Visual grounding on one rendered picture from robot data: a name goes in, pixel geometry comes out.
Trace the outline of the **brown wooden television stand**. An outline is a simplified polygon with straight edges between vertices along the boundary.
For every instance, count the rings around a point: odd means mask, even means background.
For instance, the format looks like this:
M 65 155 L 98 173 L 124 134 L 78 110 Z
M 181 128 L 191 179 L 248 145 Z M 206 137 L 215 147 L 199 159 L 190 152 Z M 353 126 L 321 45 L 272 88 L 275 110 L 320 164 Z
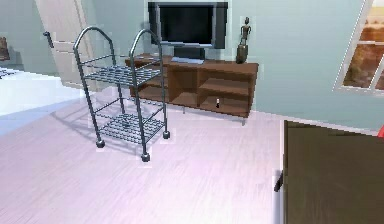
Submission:
M 205 60 L 203 64 L 172 62 L 163 57 L 165 101 L 172 105 L 249 117 L 258 63 Z M 220 108 L 216 108 L 216 99 Z

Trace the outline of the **white framed window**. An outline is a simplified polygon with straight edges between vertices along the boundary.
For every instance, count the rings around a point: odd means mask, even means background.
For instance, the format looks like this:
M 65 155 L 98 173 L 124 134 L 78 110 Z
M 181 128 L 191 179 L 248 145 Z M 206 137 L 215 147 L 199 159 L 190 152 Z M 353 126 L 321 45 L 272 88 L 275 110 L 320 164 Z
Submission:
M 384 97 L 384 0 L 363 0 L 333 90 Z

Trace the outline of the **beige room door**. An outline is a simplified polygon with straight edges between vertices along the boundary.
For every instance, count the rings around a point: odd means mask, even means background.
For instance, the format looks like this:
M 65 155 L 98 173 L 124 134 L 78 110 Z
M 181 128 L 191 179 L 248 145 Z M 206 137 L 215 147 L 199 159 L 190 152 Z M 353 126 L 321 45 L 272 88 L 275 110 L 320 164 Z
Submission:
M 54 44 L 50 48 L 64 86 L 82 89 L 73 46 L 87 27 L 81 0 L 35 0 L 44 32 L 49 31 Z

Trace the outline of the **dark bronze figure statue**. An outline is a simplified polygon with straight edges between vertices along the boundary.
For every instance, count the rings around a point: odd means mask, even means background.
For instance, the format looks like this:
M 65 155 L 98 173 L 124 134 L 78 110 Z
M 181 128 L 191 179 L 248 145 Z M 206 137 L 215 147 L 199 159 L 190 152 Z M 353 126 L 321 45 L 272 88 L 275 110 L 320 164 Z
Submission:
M 249 18 L 246 17 L 244 25 L 241 27 L 241 38 L 240 43 L 237 47 L 236 63 L 243 64 L 247 60 L 248 56 L 248 45 L 247 40 L 251 32 L 251 26 L 249 25 Z

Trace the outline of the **black television set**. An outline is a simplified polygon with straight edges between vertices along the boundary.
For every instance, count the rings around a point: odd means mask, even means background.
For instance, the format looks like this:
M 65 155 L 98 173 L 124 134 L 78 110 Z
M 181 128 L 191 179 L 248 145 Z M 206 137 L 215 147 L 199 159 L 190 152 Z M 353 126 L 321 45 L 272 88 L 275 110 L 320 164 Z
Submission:
M 206 48 L 225 48 L 227 10 L 227 2 L 149 2 L 149 27 L 173 47 L 173 61 L 202 64 Z

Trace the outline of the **brown object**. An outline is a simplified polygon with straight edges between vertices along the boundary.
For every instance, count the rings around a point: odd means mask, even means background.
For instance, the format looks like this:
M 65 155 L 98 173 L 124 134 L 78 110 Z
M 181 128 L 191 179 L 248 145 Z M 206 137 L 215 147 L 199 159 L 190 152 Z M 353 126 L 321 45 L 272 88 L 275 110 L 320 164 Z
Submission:
M 0 61 L 9 60 L 9 51 L 7 47 L 7 40 L 5 37 L 0 37 Z

